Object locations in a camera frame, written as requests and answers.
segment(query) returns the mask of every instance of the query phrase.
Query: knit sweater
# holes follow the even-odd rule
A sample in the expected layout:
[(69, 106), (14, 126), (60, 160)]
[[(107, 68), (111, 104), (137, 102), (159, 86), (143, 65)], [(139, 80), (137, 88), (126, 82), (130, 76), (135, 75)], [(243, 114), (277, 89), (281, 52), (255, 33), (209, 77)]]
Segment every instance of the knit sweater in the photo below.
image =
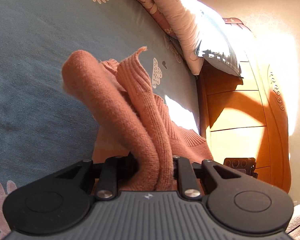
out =
[(213, 158), (206, 140), (172, 122), (163, 99), (153, 94), (150, 77), (138, 60), (145, 50), (140, 48), (120, 63), (99, 63), (90, 53), (75, 51), (62, 68), (64, 89), (138, 161), (138, 172), (122, 190), (170, 190), (172, 155), (198, 163)]

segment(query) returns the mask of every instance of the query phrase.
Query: black cable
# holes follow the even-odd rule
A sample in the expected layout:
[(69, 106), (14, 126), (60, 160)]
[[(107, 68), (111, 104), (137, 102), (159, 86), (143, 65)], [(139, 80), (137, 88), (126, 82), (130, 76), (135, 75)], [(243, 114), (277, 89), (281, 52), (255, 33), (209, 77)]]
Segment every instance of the black cable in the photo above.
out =
[(298, 225), (295, 228), (293, 228), (288, 234), (290, 234), (292, 231), (296, 230), (298, 227), (300, 227), (300, 225)]

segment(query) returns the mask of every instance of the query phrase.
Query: camera lens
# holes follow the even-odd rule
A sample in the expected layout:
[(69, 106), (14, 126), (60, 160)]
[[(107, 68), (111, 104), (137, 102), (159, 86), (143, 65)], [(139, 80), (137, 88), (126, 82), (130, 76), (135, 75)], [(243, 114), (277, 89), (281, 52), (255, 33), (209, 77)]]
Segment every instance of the camera lens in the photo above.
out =
[(242, 161), (241, 166), (242, 166), (242, 167), (247, 166), (247, 161)]
[(232, 163), (232, 167), (236, 168), (239, 166), (239, 161), (238, 160), (234, 160)]

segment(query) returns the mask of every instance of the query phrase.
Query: white logo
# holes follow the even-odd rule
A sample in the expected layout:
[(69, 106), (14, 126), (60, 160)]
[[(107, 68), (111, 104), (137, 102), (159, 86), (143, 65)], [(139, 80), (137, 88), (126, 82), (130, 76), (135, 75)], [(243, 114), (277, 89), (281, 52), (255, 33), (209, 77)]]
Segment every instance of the white logo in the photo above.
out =
[(150, 193), (148, 193), (147, 195), (144, 195), (144, 197), (145, 197), (146, 199), (150, 199), (150, 198), (152, 198), (152, 197), (153, 197), (153, 195), (152, 195), (152, 194), (150, 194)]

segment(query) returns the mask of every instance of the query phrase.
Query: bed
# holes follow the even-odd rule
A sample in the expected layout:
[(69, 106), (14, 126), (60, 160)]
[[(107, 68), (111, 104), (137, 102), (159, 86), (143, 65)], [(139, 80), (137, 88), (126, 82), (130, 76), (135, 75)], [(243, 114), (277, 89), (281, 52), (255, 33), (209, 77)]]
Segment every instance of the bed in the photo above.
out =
[(197, 122), (196, 77), (166, 34), (136, 0), (105, 1), (0, 0), (0, 197), (91, 158), (99, 125), (61, 84), (77, 49), (120, 61), (147, 46), (143, 67), (152, 76), (155, 59), (162, 70), (154, 93)]

